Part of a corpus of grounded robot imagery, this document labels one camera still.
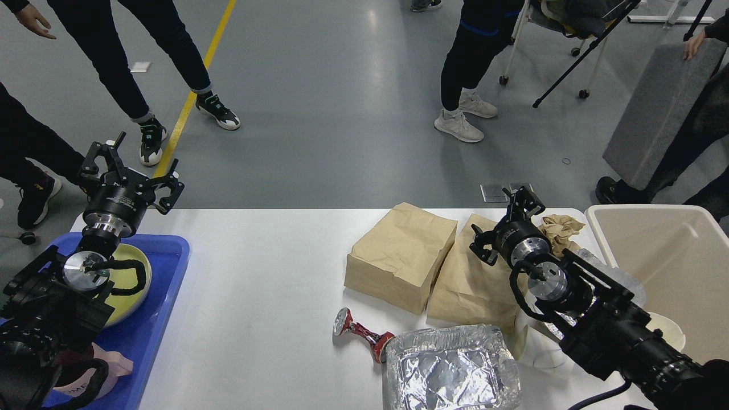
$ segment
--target blue tray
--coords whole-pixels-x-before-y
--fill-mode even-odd
[[[68,255],[76,249],[80,239],[80,232],[71,232],[59,236],[52,244]],[[112,391],[84,407],[87,410],[136,410],[139,407],[190,258],[190,245],[180,236],[135,235],[122,243],[138,247],[147,256],[152,264],[152,285],[144,302],[132,315],[104,329],[94,342],[107,352],[121,352],[134,362],[134,371],[120,377]],[[69,398],[52,391],[44,406],[63,403]]]

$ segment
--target yellow plate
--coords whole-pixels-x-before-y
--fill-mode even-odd
[[[114,259],[134,259],[142,262],[144,264],[144,270],[147,272],[147,283],[144,289],[135,295],[110,295],[106,299],[106,304],[114,308],[114,313],[106,321],[105,328],[116,325],[134,313],[144,301],[144,298],[146,298],[147,292],[149,292],[149,286],[152,283],[152,266],[149,264],[149,259],[147,259],[146,255],[139,248],[127,244],[120,244],[116,252],[114,252]],[[114,282],[114,287],[121,289],[131,289],[137,283],[134,269],[112,270],[109,277]]]

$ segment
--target aluminum foil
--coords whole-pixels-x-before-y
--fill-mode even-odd
[[[513,410],[521,402],[516,362],[495,326],[403,333],[386,354],[392,410]]]

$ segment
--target yellow floor line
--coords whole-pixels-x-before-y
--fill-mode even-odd
[[[235,7],[235,0],[230,0],[228,2],[228,6],[225,7],[223,17],[220,19],[218,29],[215,31],[215,35],[213,36],[212,41],[210,41],[210,47],[208,47],[208,52],[205,54],[205,58],[203,59],[203,63],[205,64],[206,69],[210,67],[210,62],[213,60],[213,55],[215,55],[215,50],[217,50],[218,48],[218,43],[220,43],[220,38],[223,36],[223,31],[225,31],[225,26],[227,25],[228,19],[230,18],[230,13],[233,12],[233,7]],[[164,153],[162,154],[162,160],[159,164],[157,164],[157,168],[155,169],[155,177],[161,177],[167,172],[170,159],[172,159],[172,155],[175,153],[175,148],[177,147],[177,142],[179,141],[180,134],[182,134],[184,125],[187,122],[187,117],[190,116],[190,110],[192,109],[192,105],[195,103],[195,97],[196,94],[190,91],[190,94],[187,96],[187,101],[182,107],[180,116],[177,118],[175,128],[172,130],[172,134],[170,135],[170,141],[167,143],[167,147],[165,147]]]

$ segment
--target hand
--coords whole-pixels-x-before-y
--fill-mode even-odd
[[[684,60],[691,60],[691,58],[693,58],[693,56],[698,53],[698,48],[699,46],[701,46],[701,43],[703,43],[705,39],[706,32],[704,30],[701,30],[701,33],[696,34],[695,36],[688,39],[686,45],[684,46]]]
[[[24,25],[28,30],[33,31],[35,34],[47,39],[55,40],[55,36],[47,30],[50,29],[50,23],[48,23],[48,20],[43,18],[43,15],[41,15],[33,4],[28,4],[22,8],[21,11],[15,13],[15,18],[20,21],[20,24]]]

